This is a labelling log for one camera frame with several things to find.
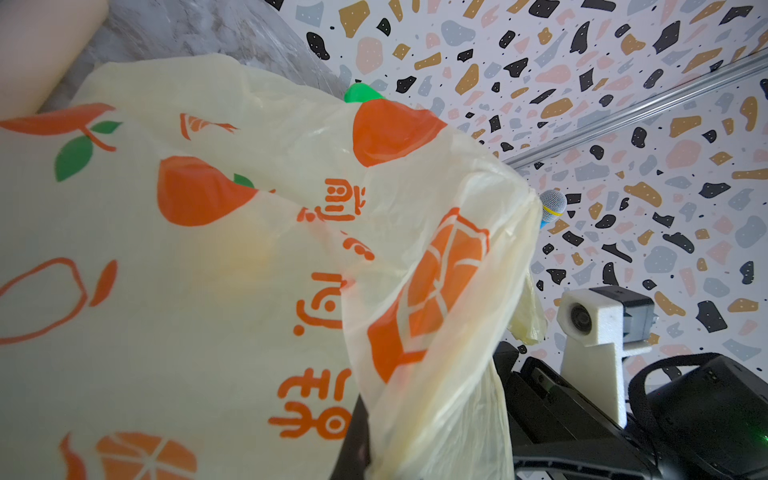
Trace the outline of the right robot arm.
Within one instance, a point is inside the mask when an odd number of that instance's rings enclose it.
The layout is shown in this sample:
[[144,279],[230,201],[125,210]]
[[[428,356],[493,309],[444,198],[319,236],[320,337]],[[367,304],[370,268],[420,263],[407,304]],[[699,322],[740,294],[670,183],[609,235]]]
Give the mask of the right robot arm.
[[680,355],[640,370],[620,427],[551,367],[507,342],[493,361],[517,473],[552,479],[764,479],[767,384],[721,354]]

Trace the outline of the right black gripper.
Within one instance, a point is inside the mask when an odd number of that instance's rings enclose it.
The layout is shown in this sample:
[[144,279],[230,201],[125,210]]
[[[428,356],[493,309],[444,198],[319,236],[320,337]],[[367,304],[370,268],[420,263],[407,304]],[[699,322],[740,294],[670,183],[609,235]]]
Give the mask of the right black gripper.
[[637,441],[542,360],[514,369],[518,348],[498,344],[515,473],[552,479],[658,479],[655,451]]

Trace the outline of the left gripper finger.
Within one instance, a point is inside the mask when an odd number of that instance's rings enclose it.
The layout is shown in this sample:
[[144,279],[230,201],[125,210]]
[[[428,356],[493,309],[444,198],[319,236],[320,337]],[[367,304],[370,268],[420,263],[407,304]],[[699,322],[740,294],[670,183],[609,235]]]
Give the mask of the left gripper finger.
[[330,480],[364,480],[370,465],[370,435],[368,411],[358,397]]

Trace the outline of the cream plastic bag orange print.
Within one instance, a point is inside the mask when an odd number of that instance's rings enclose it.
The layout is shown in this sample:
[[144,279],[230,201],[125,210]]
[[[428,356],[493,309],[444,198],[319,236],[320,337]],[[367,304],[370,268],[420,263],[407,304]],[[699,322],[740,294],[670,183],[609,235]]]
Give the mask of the cream plastic bag orange print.
[[432,112],[223,55],[1,124],[1,475],[510,479],[541,205]]

